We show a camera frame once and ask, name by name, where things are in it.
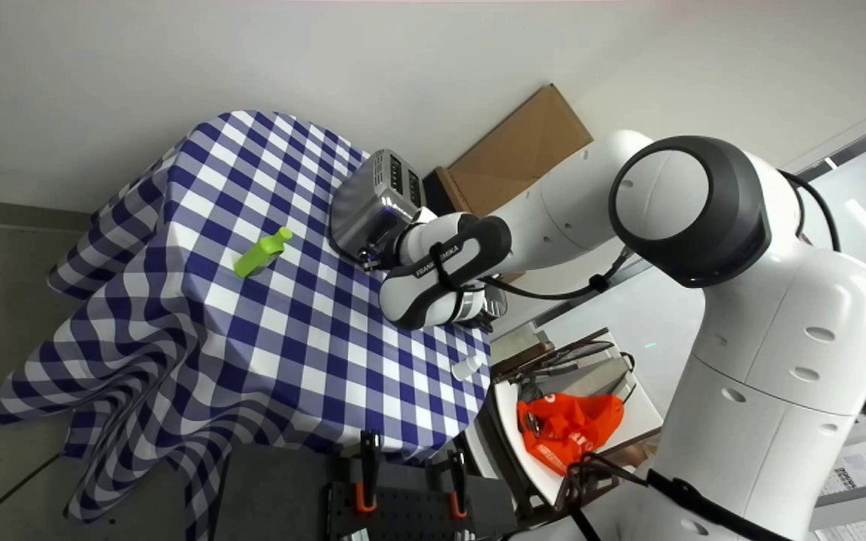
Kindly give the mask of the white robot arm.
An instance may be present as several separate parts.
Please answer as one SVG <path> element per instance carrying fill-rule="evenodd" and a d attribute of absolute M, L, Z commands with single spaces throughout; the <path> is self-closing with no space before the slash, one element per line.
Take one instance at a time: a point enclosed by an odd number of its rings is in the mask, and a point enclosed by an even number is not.
<path fill-rule="evenodd" d="M 463 323 L 490 276 L 610 236 L 702 294 L 618 541 L 801 541 L 866 403 L 866 262 L 806 244 L 791 180 L 759 157 L 610 131 L 488 216 L 410 224 L 379 306 L 410 332 Z"/>

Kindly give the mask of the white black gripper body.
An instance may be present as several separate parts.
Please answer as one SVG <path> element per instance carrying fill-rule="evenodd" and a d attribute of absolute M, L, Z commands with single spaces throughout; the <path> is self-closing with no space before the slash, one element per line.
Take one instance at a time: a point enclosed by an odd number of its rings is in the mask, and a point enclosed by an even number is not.
<path fill-rule="evenodd" d="M 410 224 L 379 286 L 387 323 L 405 332 L 466 324 L 488 313 L 480 280 L 510 255 L 510 228 L 496 216 L 447 212 Z"/>

